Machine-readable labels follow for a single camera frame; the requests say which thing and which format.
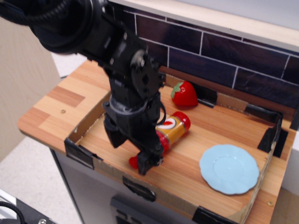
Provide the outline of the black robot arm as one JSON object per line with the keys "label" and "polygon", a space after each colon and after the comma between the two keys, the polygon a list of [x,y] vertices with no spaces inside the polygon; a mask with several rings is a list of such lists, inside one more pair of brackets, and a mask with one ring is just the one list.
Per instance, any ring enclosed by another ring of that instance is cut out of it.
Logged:
{"label": "black robot arm", "polygon": [[108,75],[111,96],[103,104],[104,126],[114,147],[131,141],[141,175],[163,161],[156,126],[160,88],[165,82],[146,43],[114,16],[106,0],[3,0],[2,18],[30,27],[39,42],[57,54],[81,54]]}

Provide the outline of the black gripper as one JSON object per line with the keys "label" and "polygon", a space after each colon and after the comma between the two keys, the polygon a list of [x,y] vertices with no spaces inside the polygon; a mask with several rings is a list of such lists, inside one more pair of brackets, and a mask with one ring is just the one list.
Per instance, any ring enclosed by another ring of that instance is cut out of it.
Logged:
{"label": "black gripper", "polygon": [[161,124],[160,110],[165,109],[160,93],[131,107],[111,94],[103,108],[106,111],[104,127],[112,146],[118,148],[129,140],[140,150],[137,154],[140,175],[146,175],[151,168],[163,163],[164,151],[159,149],[155,134],[156,126]]}

